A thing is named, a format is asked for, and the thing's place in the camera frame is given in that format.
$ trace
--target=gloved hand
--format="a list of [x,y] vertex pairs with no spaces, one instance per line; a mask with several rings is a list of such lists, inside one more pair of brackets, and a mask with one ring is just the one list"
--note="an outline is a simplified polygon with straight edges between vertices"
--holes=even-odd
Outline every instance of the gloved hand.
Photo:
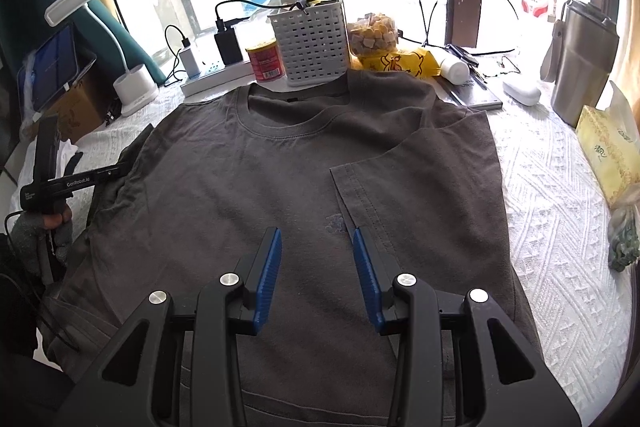
[[45,240],[47,230],[56,230],[56,258],[66,266],[68,248],[72,243],[72,212],[68,205],[62,214],[45,216],[36,212],[24,212],[15,222],[11,240],[15,254],[24,267],[36,277],[41,277],[38,261],[38,242]]

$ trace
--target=teal curtain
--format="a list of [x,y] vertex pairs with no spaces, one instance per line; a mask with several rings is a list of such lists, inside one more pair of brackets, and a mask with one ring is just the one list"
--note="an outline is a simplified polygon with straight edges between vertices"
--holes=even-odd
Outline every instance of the teal curtain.
[[[55,28],[49,28],[44,20],[44,11],[53,1],[55,0],[0,0],[0,45],[14,76],[26,54],[36,49],[56,31]],[[165,80],[162,71],[120,22],[113,18],[102,2],[92,0],[89,2],[89,8],[116,36],[129,68],[146,64],[156,84],[162,85]],[[87,47],[97,55],[97,66],[111,82],[115,81],[124,73],[124,67],[111,38],[84,10],[76,11],[70,19]]]

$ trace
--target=yellow tissue package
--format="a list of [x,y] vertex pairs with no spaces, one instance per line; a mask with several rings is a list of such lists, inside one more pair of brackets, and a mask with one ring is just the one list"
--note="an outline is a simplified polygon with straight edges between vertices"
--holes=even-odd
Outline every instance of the yellow tissue package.
[[616,120],[609,111],[585,105],[576,128],[582,151],[610,207],[627,188],[640,182],[640,152],[633,133],[622,129]]
[[370,71],[405,71],[417,78],[440,74],[440,65],[424,48],[400,50],[360,57],[363,69]]

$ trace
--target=dark gray t-shirt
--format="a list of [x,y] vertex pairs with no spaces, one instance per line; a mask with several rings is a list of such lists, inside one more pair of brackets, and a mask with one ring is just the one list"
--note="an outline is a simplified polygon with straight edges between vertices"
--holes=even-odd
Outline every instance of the dark gray t-shirt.
[[297,92],[252,84],[166,117],[49,299],[84,348],[53,341],[56,358],[77,380],[149,293],[196,292],[269,226],[283,237],[270,321],[238,338],[249,425],[386,425],[396,359],[367,321],[353,227],[436,289],[486,289],[538,347],[486,115],[406,73],[349,71]]

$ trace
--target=thermos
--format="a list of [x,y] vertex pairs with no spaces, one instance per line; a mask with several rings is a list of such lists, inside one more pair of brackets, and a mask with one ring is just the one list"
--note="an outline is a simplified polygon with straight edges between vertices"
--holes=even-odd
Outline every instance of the thermos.
[[551,107],[575,127],[585,105],[594,107],[607,84],[618,50],[616,23],[593,4],[568,0],[554,24],[540,79],[554,82]]

